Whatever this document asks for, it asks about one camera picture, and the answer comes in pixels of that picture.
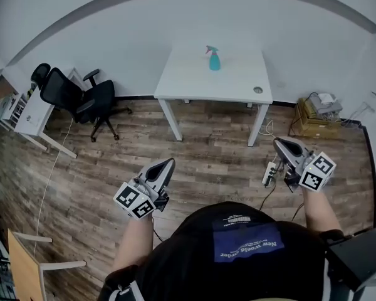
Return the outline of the black mounted device box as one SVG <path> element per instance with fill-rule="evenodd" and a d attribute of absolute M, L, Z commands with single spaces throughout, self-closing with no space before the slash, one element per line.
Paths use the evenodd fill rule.
<path fill-rule="evenodd" d="M 360 301 L 367 287 L 376 287 L 376 228 L 339 240 L 328 240 L 328 301 Z"/>

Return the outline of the wooden table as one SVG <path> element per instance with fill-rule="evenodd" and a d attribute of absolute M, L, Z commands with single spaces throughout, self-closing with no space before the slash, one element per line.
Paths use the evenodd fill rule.
<path fill-rule="evenodd" d="M 19 301 L 47 301 L 44 286 L 45 271 L 67 270 L 86 266 L 86 261 L 40 263 L 23 245 L 23 241 L 52 243 L 53 239 L 8 230 L 11 274 Z"/>

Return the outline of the white table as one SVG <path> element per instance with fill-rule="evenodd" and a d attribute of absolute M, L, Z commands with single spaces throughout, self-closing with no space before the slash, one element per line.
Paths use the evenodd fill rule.
<path fill-rule="evenodd" d="M 273 98 L 263 53 L 249 44 L 220 45 L 221 69 L 209 68 L 210 56 L 200 43 L 175 45 L 170 52 L 154 97 L 159 101 L 176 138 L 183 139 L 170 100 L 204 100 L 257 104 L 259 110 L 251 127 L 252 147 Z"/>

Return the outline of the brown cardboard box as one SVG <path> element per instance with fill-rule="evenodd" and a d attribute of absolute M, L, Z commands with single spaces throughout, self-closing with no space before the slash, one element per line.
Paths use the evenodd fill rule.
<path fill-rule="evenodd" d="M 317 118 L 310 102 L 299 98 L 295 106 L 295 116 L 291 133 L 314 139 L 339 139 L 342 126 L 338 119 Z"/>

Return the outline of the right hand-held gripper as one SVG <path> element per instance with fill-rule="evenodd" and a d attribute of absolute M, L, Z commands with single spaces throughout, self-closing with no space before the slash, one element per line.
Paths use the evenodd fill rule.
<path fill-rule="evenodd" d="M 284 182 L 291 192 L 299 186 L 318 192 L 337 166 L 324 152 L 309 153 L 304 142 L 292 137 L 274 138 L 273 147 L 283 164 L 288 166 Z"/>

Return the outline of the small white desk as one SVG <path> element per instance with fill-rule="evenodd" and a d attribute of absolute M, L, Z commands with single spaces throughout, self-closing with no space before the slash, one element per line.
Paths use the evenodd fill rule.
<path fill-rule="evenodd" d="M 7 131 L 14 131 L 25 106 L 22 94 L 12 94 L 0 99 L 0 126 Z"/>

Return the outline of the black office chair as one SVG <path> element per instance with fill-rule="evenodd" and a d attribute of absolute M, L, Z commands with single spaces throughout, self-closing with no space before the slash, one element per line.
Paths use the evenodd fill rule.
<path fill-rule="evenodd" d="M 102 124 L 106 123 L 115 140 L 119 139 L 109 118 L 113 115 L 132 111 L 128 107 L 118 108 L 115 99 L 115 88 L 111 80 L 96 83 L 95 75 L 99 69 L 89 72 L 83 77 L 83 81 L 89 80 L 91 88 L 84 91 L 78 85 L 67 78 L 59 68 L 52 68 L 47 63 L 39 64 L 31 75 L 31 85 L 39 88 L 41 99 L 67 110 L 75 122 L 94 124 L 90 135 L 92 142 L 96 141 L 95 134 Z"/>

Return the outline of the person's right forearm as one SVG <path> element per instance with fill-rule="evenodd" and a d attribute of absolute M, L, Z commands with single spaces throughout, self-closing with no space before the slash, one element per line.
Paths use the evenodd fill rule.
<path fill-rule="evenodd" d="M 306 227 L 322 233 L 330 230 L 342 230 L 336 214 L 323 191 L 310 191 L 301 188 L 305 209 Z"/>

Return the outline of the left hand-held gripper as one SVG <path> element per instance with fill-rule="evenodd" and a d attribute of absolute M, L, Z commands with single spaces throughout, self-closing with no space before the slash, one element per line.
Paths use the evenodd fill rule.
<path fill-rule="evenodd" d="M 169 202 L 164 187 L 169 185 L 174 169 L 174 158 L 151 162 L 137 177 L 124 182 L 113 200 L 134 219 L 145 218 L 156 209 L 163 211 Z"/>

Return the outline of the black printed t-shirt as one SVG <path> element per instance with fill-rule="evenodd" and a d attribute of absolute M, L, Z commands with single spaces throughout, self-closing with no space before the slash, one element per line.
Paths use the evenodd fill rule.
<path fill-rule="evenodd" d="M 140 265 L 105 279 L 98 301 L 321 301 L 328 240 L 322 233 L 276 221 L 250 206 L 202 208 Z"/>

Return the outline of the person's left forearm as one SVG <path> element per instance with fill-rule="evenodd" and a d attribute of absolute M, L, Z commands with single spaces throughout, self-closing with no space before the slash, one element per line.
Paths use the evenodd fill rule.
<path fill-rule="evenodd" d="M 142 219 L 130 218 L 119 242 L 112 270 L 117 271 L 131 265 L 140 265 L 152 252 L 153 241 L 152 216 Z"/>

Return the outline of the white power strip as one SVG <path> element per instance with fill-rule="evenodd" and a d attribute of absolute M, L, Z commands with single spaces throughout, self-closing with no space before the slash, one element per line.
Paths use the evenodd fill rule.
<path fill-rule="evenodd" d="M 273 176 L 274 176 L 274 172 L 276 170 L 276 164 L 274 162 L 268 162 L 268 165 L 266 167 L 266 170 L 265 170 L 265 173 L 264 173 L 264 176 L 263 176 L 263 179 L 262 179 L 262 184 L 265 186 L 265 187 L 268 187 Z"/>

